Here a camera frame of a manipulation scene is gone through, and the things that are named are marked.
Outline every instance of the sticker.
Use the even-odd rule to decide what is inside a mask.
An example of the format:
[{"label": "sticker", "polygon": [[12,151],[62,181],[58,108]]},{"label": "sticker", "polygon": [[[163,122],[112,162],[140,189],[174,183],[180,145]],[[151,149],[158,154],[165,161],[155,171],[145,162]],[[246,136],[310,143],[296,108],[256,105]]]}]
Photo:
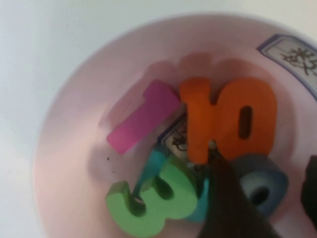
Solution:
[{"label": "sticker", "polygon": [[170,149],[180,160],[187,161],[187,114],[181,115],[159,137],[158,144]]},{"label": "sticker", "polygon": [[317,50],[294,36],[275,34],[258,48],[294,75],[317,100]]}]

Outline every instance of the dark object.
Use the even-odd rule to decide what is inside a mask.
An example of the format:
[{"label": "dark object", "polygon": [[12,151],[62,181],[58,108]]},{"label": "dark object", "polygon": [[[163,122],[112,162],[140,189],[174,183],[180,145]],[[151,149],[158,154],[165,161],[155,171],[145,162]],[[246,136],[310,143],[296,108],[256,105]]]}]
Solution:
[{"label": "dark object", "polygon": [[209,164],[212,196],[206,223],[198,237],[279,238],[267,219],[247,200],[231,165],[221,156],[214,157]]},{"label": "dark object", "polygon": [[305,213],[317,230],[317,155],[312,155],[306,167],[301,202]]}]

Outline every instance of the chinese characters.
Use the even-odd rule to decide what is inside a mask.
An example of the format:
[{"label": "chinese characters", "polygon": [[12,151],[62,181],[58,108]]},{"label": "chinese characters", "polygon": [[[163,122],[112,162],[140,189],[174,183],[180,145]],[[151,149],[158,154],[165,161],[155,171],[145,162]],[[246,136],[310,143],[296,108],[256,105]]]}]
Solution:
[{"label": "chinese characters", "polygon": [[290,63],[293,67],[302,68],[305,74],[308,76],[309,73],[317,76],[314,69],[317,69],[317,57],[313,52],[301,47],[291,49],[288,54],[282,54],[283,60]]}]

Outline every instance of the label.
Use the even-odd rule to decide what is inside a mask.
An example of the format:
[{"label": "label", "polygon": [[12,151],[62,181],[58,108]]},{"label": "label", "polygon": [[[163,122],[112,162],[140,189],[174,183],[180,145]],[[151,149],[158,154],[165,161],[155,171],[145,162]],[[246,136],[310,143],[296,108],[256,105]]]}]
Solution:
[{"label": "label", "polygon": [[294,75],[317,100],[317,50],[294,36],[275,34],[258,48]]}]

